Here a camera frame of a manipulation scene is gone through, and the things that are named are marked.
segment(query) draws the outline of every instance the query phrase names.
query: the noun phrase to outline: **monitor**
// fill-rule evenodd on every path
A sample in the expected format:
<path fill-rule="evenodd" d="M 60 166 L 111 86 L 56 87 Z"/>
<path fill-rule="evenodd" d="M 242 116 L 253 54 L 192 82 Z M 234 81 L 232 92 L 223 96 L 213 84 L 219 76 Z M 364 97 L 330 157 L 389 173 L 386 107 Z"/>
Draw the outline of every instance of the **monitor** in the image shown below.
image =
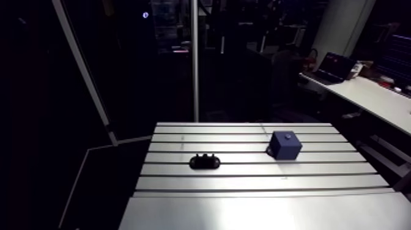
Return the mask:
<path fill-rule="evenodd" d="M 396 84 L 411 84 L 411 37 L 392 35 L 373 67 Z"/>

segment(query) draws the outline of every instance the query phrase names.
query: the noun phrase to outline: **blue cube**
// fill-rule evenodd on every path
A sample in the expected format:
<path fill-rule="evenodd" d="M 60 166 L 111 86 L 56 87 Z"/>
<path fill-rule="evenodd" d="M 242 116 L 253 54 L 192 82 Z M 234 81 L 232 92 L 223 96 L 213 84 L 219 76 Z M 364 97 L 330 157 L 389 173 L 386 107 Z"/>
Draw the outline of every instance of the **blue cube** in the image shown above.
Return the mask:
<path fill-rule="evenodd" d="M 302 147 L 294 132 L 273 132 L 267 153 L 276 160 L 295 160 Z"/>

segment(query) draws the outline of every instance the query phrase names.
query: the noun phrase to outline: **desk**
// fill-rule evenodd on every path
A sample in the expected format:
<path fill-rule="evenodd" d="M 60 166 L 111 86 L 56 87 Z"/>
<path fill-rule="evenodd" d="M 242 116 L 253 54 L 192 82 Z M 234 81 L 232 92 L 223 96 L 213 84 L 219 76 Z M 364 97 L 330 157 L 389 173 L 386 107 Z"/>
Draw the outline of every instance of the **desk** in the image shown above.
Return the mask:
<path fill-rule="evenodd" d="M 264 151 L 293 131 L 296 160 Z M 331 124 L 158 123 L 120 230 L 411 229 L 411 204 Z M 218 169 L 193 170 L 195 153 Z"/>
<path fill-rule="evenodd" d="M 411 99 L 362 77 L 327 86 L 302 73 L 300 76 L 356 104 L 411 136 Z"/>

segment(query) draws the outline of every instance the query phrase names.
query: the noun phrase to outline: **metal pole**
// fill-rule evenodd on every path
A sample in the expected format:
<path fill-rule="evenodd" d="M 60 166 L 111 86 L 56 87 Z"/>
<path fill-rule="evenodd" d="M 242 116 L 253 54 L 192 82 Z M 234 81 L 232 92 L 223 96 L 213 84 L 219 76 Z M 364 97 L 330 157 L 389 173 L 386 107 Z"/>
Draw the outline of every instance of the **metal pole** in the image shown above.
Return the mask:
<path fill-rule="evenodd" d="M 194 92 L 194 121 L 199 122 L 198 106 L 198 4 L 191 2 L 191 53 L 193 55 L 193 92 Z"/>
<path fill-rule="evenodd" d="M 102 119 L 104 126 L 108 127 L 109 120 L 108 120 L 107 114 L 104 110 L 102 102 L 100 101 L 100 97 L 98 97 L 97 90 L 94 87 L 93 81 L 86 67 L 86 63 L 81 55 L 80 49 L 78 48 L 76 38 L 74 37 L 73 31 L 70 27 L 70 23 L 69 23 L 69 20 L 67 19 L 67 15 L 65 14 L 64 7 L 61 3 L 61 0 L 53 0 L 53 5 L 54 5 L 54 10 L 56 11 L 57 16 L 59 17 L 61 27 L 63 28 L 65 38 L 68 41 L 68 45 L 70 46 L 74 59 L 76 60 L 76 63 L 80 70 L 81 75 L 83 76 L 83 80 L 86 83 L 86 86 L 89 90 L 91 98 L 93 99 L 94 105 L 97 108 L 98 114 L 100 115 L 100 118 Z M 118 145 L 117 138 L 111 130 L 108 131 L 108 136 L 110 138 L 111 143 L 114 146 L 117 146 Z"/>

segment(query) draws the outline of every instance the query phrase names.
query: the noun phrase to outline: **laptop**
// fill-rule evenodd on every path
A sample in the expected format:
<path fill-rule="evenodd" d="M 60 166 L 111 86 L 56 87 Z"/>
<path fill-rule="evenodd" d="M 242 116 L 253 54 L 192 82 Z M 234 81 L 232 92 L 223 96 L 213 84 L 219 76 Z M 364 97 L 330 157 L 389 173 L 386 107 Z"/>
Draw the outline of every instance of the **laptop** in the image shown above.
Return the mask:
<path fill-rule="evenodd" d="M 355 63 L 354 60 L 347 57 L 327 53 L 317 71 L 303 73 L 325 85 L 338 84 L 347 79 Z"/>

